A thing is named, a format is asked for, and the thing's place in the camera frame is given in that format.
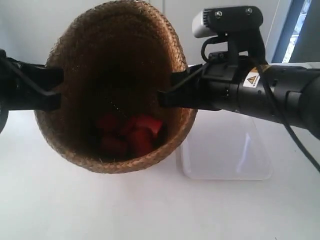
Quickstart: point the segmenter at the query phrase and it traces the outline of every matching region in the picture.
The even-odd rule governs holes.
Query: white table
[[[47,145],[32,111],[11,112],[0,134],[0,239],[319,239],[320,174],[280,124],[254,122],[273,176],[201,181],[183,175],[176,153],[138,172],[89,172]],[[320,159],[320,141],[297,133]]]

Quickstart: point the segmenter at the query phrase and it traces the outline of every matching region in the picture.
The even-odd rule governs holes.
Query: woven basket
[[[96,173],[148,168],[185,139],[196,110],[161,108],[157,90],[170,87],[171,72],[186,69],[179,39],[168,20],[143,1],[101,4],[77,17],[51,51],[48,66],[64,69],[61,108],[35,111],[48,144],[68,161]],[[107,159],[90,144],[90,122],[103,112],[124,118],[144,113],[163,120],[167,137],[134,159]]]

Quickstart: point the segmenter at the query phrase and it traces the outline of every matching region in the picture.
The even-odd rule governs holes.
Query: screw
[[[216,12],[214,13],[214,16],[215,16],[216,19],[221,18],[221,17],[222,17],[222,11],[216,11]]]
[[[245,13],[246,13],[247,15],[252,14],[252,12],[253,12],[253,10],[252,10],[252,8],[250,8],[250,7],[245,10]]]

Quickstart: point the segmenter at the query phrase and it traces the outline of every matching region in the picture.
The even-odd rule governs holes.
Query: yellow warning sticker
[[[271,67],[270,65],[261,65],[263,72],[266,71],[270,67]],[[255,67],[245,77],[245,80],[243,82],[243,86],[246,88],[256,88],[259,80],[260,80],[260,75],[258,73],[257,68]]]

